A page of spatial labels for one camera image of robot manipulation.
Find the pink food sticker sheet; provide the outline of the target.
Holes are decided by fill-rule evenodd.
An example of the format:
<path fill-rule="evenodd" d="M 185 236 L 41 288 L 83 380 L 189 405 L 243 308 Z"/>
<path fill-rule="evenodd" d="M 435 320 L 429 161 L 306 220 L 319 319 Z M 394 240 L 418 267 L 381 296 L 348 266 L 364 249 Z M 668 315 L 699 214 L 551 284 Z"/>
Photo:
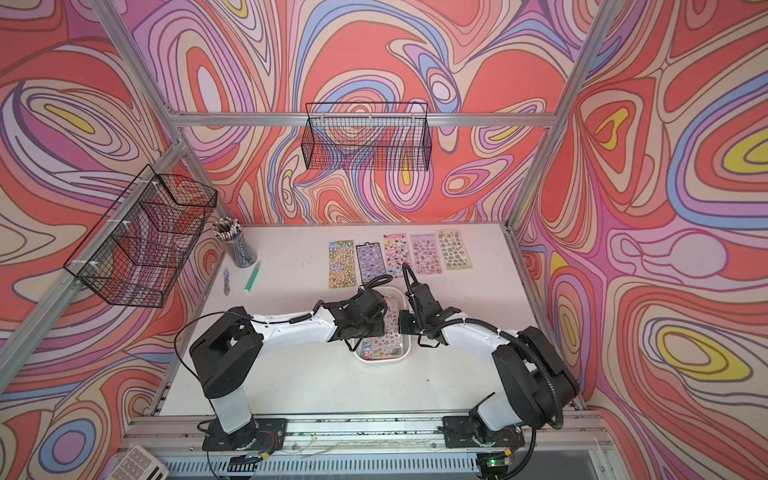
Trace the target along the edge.
<path fill-rule="evenodd" d="M 378 337 L 364 339 L 359 350 L 359 356 L 368 362 L 396 360 L 405 353 L 404 340 L 399 333 L 398 302 L 385 296 L 388 310 L 384 316 L 384 334 Z"/>

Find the white plastic storage box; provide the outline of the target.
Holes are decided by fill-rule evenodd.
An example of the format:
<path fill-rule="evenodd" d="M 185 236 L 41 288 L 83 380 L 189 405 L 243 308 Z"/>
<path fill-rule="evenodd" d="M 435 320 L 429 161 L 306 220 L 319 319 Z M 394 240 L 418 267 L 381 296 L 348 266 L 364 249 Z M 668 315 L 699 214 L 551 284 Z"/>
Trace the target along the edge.
<path fill-rule="evenodd" d="M 364 339 L 355 350 L 356 358 L 369 365 L 384 365 L 403 360 L 410 352 L 411 341 L 399 331 L 400 313 L 407 299 L 400 290 L 382 286 L 377 291 L 384 297 L 388 310 L 384 316 L 384 334 Z"/>

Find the green panda sticker sheet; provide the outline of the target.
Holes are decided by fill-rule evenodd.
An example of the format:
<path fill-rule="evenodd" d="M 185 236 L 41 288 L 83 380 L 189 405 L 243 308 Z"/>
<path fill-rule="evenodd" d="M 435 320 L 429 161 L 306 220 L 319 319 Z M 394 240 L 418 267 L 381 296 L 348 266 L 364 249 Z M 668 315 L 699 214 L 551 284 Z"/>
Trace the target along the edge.
<path fill-rule="evenodd" d="M 329 280 L 331 289 L 356 285 L 355 248 L 352 240 L 338 240 L 329 244 Z"/>

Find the dark bonbon drop sticker sheet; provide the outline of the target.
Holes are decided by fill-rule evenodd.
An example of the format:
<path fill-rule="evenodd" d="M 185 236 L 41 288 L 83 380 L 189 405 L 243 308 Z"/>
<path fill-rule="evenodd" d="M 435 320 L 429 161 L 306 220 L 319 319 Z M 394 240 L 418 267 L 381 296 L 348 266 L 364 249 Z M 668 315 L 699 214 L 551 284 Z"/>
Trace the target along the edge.
<path fill-rule="evenodd" d="M 355 250 L 363 284 L 387 273 L 381 245 L 378 242 L 357 244 Z"/>

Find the purple pink sticker sheet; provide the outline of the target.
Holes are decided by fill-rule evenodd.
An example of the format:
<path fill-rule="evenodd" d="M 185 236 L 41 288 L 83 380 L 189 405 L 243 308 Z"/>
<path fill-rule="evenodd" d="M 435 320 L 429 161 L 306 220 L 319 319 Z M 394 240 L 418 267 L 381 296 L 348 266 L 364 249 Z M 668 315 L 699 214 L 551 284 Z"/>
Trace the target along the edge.
<path fill-rule="evenodd" d="M 435 233 L 411 236 L 414 271 L 417 275 L 439 275 L 443 273 Z"/>

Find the green beige sticker sheet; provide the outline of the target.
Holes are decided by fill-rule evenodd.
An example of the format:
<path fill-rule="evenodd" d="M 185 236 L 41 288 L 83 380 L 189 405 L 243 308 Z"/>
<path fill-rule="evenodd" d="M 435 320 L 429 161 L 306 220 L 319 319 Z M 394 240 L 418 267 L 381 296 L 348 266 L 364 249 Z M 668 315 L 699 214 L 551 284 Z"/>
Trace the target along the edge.
<path fill-rule="evenodd" d="M 472 268 L 472 263 L 460 231 L 440 230 L 437 232 L 437 240 L 439 251 L 447 270 Z"/>

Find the pink cat sticker sheet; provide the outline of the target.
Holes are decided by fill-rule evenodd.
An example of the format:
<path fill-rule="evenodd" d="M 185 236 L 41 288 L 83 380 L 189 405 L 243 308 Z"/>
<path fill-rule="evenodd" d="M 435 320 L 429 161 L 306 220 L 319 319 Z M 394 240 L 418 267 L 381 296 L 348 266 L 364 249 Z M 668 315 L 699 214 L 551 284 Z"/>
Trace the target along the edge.
<path fill-rule="evenodd" d="M 402 278 L 402 265 L 413 266 L 408 236 L 404 233 L 383 236 L 383 248 L 387 273 L 394 278 Z"/>

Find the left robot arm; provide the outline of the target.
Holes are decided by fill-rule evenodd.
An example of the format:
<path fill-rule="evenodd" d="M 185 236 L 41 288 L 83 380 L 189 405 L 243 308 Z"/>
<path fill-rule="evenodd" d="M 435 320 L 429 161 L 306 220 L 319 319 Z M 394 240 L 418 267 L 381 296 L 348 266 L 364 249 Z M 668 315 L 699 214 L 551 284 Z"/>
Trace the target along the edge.
<path fill-rule="evenodd" d="M 280 440 L 257 424 L 243 387 L 256 359 L 288 347 L 337 341 L 353 351 L 364 339 L 383 335 L 389 306 L 378 288 L 392 280 L 389 274 L 379 275 L 346 300 L 320 300 L 292 314 L 250 314 L 243 306 L 214 312 L 214 323 L 188 349 L 189 371 L 215 413 L 204 448 L 250 450 L 265 435 L 275 450 Z"/>

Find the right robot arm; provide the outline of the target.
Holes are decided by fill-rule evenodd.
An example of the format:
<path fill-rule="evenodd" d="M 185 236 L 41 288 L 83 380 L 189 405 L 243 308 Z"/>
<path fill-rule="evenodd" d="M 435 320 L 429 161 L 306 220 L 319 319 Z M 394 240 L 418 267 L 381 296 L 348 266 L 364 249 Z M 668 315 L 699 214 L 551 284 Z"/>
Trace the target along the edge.
<path fill-rule="evenodd" d="M 449 439 L 515 451 L 525 444 L 523 427 L 532 434 L 546 426 L 563 428 L 564 409 L 578 396 L 578 382 L 539 328 L 506 331 L 442 307 L 409 264 L 401 269 L 409 309 L 400 313 L 399 332 L 416 337 L 422 348 L 456 347 L 489 361 L 502 385 L 500 394 L 487 395 L 469 410 L 463 429 L 442 427 Z"/>

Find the green marker pen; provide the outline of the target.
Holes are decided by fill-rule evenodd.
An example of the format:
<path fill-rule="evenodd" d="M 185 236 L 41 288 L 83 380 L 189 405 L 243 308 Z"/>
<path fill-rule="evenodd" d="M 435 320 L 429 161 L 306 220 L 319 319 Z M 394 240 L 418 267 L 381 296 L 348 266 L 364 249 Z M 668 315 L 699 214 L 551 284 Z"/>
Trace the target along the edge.
<path fill-rule="evenodd" d="M 261 260 L 257 260 L 254 263 L 254 268 L 251 271 L 251 274 L 250 274 L 250 276 L 249 276 L 249 278 L 248 278 L 248 280 L 246 282 L 246 285 L 245 285 L 245 289 L 244 289 L 245 292 L 250 292 L 253 289 L 254 283 L 255 283 L 255 281 L 257 279 L 257 276 L 258 276 L 258 274 L 260 272 L 261 266 L 262 266 L 262 261 Z"/>

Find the blue grey pen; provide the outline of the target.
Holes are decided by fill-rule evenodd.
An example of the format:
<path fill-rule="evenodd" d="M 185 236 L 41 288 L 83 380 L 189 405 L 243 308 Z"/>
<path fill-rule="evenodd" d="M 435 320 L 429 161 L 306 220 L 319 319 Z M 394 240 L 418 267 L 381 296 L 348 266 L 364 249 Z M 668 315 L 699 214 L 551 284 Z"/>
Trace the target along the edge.
<path fill-rule="evenodd" d="M 228 268 L 225 267 L 223 271 L 223 293 L 225 296 L 228 296 L 230 294 L 230 291 L 231 291 L 230 272 Z"/>

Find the mesh pen cup with pens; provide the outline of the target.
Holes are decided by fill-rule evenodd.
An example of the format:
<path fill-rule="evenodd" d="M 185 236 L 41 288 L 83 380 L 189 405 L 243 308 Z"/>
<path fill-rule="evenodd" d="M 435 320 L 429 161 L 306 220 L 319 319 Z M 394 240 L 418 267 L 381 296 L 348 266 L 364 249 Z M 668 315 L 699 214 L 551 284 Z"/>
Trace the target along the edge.
<path fill-rule="evenodd" d="M 231 254 L 236 267 L 247 268 L 256 263 L 257 255 L 245 238 L 238 220 L 222 217 L 214 222 L 213 229 L 216 237 L 224 243 Z"/>

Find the white keypad device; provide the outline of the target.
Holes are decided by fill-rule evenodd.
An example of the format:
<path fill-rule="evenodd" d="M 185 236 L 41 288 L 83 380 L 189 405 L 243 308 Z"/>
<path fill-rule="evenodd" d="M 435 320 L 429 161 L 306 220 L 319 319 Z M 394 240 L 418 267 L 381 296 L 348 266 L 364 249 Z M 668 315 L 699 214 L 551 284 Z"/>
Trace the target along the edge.
<path fill-rule="evenodd" d="M 132 445 L 107 476 L 109 480 L 162 480 L 168 467 L 140 445 Z"/>

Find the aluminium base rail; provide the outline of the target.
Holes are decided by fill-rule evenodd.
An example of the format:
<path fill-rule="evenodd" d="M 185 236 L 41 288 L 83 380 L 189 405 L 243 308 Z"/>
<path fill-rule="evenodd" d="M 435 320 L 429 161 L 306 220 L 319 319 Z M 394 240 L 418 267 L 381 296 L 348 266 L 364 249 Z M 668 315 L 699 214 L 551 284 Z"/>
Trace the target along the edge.
<path fill-rule="evenodd" d="M 624 479 L 616 445 L 599 414 L 569 411 L 560 430 L 527 427 L 494 445 L 471 439 L 458 411 L 277 414 L 250 450 L 227 450 L 208 434 L 209 416 L 133 421 L 118 448 L 143 448 L 166 479 Z"/>

